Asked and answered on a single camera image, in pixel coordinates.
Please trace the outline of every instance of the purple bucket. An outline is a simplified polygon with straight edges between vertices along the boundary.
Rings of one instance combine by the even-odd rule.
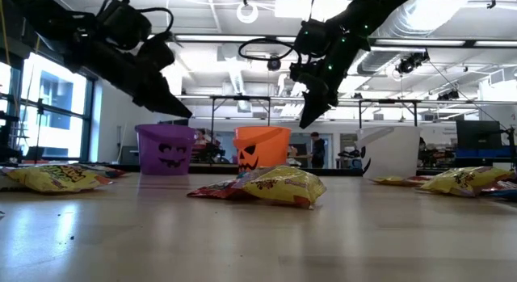
[[[187,175],[195,130],[172,124],[140,124],[138,133],[141,173]]]

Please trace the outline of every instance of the man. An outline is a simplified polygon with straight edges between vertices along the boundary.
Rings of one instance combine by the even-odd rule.
[[[311,154],[311,163],[313,169],[321,169],[325,164],[325,141],[320,138],[319,133],[311,133],[310,137],[313,139],[313,153]]]

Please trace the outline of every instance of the bucket handle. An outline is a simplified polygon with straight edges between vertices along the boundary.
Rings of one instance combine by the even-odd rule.
[[[390,133],[393,133],[395,131],[395,128],[382,128],[381,130],[374,132],[365,138],[362,138],[358,140],[355,144],[358,148],[364,147],[365,145],[371,144],[374,141],[377,141],[378,139],[384,137],[385,135],[388,135]]]
[[[192,145],[195,140],[192,139],[191,141],[187,141],[186,138],[184,137],[164,137],[164,136],[160,136],[156,133],[152,133],[148,130],[144,130],[144,129],[136,129],[136,131],[141,134],[142,136],[144,137],[148,137],[152,140],[155,140],[155,141],[159,141],[161,142],[162,144],[168,144],[168,145],[173,145],[173,146],[177,146],[177,145]]]
[[[276,137],[280,135],[283,132],[283,129],[281,128],[275,128],[274,130],[270,131],[269,133],[264,133],[258,137],[251,137],[245,140],[241,139],[233,139],[233,145],[236,148],[245,148],[250,145],[257,145],[258,143],[261,143],[263,141],[267,141],[273,137]]]

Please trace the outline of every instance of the orange bucket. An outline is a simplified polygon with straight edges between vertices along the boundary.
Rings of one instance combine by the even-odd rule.
[[[239,172],[285,164],[290,136],[289,128],[236,128],[233,145],[237,148]]]

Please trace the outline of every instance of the table surface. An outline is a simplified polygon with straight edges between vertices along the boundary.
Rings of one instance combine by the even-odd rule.
[[[517,209],[322,178],[315,210],[187,198],[223,175],[0,192],[0,281],[511,281]]]

